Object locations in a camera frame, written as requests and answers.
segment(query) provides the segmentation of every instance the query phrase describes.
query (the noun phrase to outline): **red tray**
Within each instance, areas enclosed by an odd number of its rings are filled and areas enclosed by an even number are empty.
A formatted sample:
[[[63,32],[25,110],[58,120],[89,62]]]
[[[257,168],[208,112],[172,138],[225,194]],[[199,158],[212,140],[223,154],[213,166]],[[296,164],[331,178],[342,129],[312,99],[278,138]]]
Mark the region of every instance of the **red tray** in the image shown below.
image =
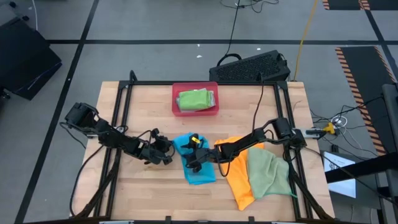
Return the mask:
[[[181,112],[180,108],[175,101],[178,97],[178,94],[182,91],[188,90],[199,90],[202,88],[206,88],[206,90],[214,91],[214,98],[216,105],[200,111],[195,112]],[[213,116],[218,113],[220,108],[218,104],[218,85],[217,82],[195,82],[195,83],[174,83],[173,84],[173,94],[172,94],[172,111],[175,116]]]

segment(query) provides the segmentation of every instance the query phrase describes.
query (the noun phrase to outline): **orange and black striped tape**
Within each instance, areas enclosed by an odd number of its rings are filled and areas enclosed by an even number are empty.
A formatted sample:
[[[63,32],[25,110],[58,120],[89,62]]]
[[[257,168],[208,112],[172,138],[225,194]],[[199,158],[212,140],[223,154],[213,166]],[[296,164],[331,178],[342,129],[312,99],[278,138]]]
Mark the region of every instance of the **orange and black striped tape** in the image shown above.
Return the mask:
[[[322,3],[323,3],[323,7],[324,7],[326,10],[329,10],[329,9],[330,9],[328,0],[322,0]]]
[[[368,0],[358,0],[361,10],[371,10]]]
[[[376,49],[377,54],[379,54],[380,60],[384,64],[384,67],[386,68],[387,73],[390,76],[392,82],[396,83],[397,81],[396,81],[394,75],[392,74],[392,72],[390,71],[390,68],[388,68],[388,65],[387,65],[386,61],[384,60],[383,56],[381,55],[380,50],[376,46],[374,46],[374,48]]]
[[[362,96],[358,90],[358,86],[356,85],[354,76],[351,73],[351,70],[349,69],[349,66],[344,57],[343,51],[341,50],[341,48],[337,47],[336,53],[337,53],[338,60],[340,61],[341,67],[343,68],[348,85],[351,88],[351,92],[353,93],[355,102],[358,106],[361,106],[361,108],[359,110],[361,111],[362,119],[365,122],[365,127],[368,130],[368,133],[372,139],[374,148],[376,149],[377,154],[379,156],[385,155],[386,150],[384,149],[382,142],[379,139],[379,135],[377,134],[376,130],[374,129],[374,127],[372,125],[371,117],[369,115],[368,110],[366,109],[366,106],[363,105],[364,101],[363,101]]]

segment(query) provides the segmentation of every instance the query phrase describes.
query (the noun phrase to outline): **gray floor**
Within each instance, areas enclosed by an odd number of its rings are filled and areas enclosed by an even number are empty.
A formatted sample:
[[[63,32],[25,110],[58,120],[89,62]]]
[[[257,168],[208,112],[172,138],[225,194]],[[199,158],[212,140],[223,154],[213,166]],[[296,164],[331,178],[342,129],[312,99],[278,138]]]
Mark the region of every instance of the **gray floor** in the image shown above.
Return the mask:
[[[46,39],[79,39],[92,0],[36,0],[39,32]],[[232,0],[224,0],[233,5]],[[298,40],[310,14],[312,0],[281,0],[264,5],[261,14],[239,10],[235,39]],[[34,18],[30,1],[20,10]],[[386,40],[397,40],[398,11],[372,12]],[[88,39],[228,39],[234,10],[218,1],[198,0],[101,0]],[[377,40],[364,11],[327,11],[322,2],[308,32],[309,40]],[[356,106],[334,45],[305,45],[298,80],[305,83],[311,109],[331,116],[342,105]],[[43,145],[53,111],[65,82],[76,45],[52,45],[63,66],[32,100],[12,96],[0,110],[0,217],[13,223],[37,156]],[[208,80],[208,69],[225,54],[223,44],[85,45],[64,104],[60,121],[74,102],[96,104],[102,81],[125,80],[133,69],[140,80]],[[398,58],[398,46],[389,46]],[[248,57],[278,50],[294,70],[298,45],[232,45],[230,52]],[[348,126],[363,125],[356,111],[347,115]],[[362,147],[372,150],[365,128],[352,130]],[[363,157],[372,157],[338,138],[335,144]],[[328,150],[327,142],[319,141]],[[68,200],[84,149],[57,127],[34,192],[25,222],[68,217]],[[350,220],[351,205],[333,200],[336,216]],[[353,221],[370,222],[368,208],[355,207]],[[376,211],[373,223],[377,222]]]

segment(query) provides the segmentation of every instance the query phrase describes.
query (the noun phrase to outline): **white paper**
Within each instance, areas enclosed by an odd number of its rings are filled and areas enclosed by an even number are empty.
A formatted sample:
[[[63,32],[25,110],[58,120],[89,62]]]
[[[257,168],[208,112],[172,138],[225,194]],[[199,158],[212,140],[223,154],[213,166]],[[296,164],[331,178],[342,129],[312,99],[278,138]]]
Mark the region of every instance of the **white paper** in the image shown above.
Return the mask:
[[[355,164],[354,161],[342,158],[340,156],[336,156],[329,152],[325,152],[323,154],[323,156],[330,159],[332,162],[334,162],[339,167],[344,167],[344,166]],[[334,164],[329,162],[329,160],[327,160],[327,159],[323,159],[323,167],[325,169],[325,172],[333,170],[333,169],[338,169]],[[329,186],[329,190],[331,190],[332,192],[336,192],[336,193],[339,193],[339,194],[342,194],[345,196],[356,198],[355,179],[343,180],[343,181],[331,183],[331,184],[328,184],[328,186]]]

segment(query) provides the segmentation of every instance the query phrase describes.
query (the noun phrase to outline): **yellow cable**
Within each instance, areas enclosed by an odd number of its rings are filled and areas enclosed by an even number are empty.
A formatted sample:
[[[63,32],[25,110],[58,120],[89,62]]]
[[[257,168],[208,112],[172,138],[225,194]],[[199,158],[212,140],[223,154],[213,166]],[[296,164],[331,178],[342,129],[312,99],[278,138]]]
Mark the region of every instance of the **yellow cable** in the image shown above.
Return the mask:
[[[302,37],[302,39],[300,41],[300,47],[298,48],[298,54],[297,54],[297,59],[296,59],[296,70],[294,71],[293,81],[296,81],[297,71],[300,68],[299,64],[300,64],[301,49],[303,48],[303,42],[304,42],[305,36],[307,35],[308,28],[310,27],[312,17],[313,17],[313,15],[315,13],[315,9],[317,8],[317,4],[318,4],[318,0],[315,0],[314,3],[313,3],[312,9],[311,9],[310,17],[308,18],[307,25],[305,26],[305,29],[304,29],[303,37]]]

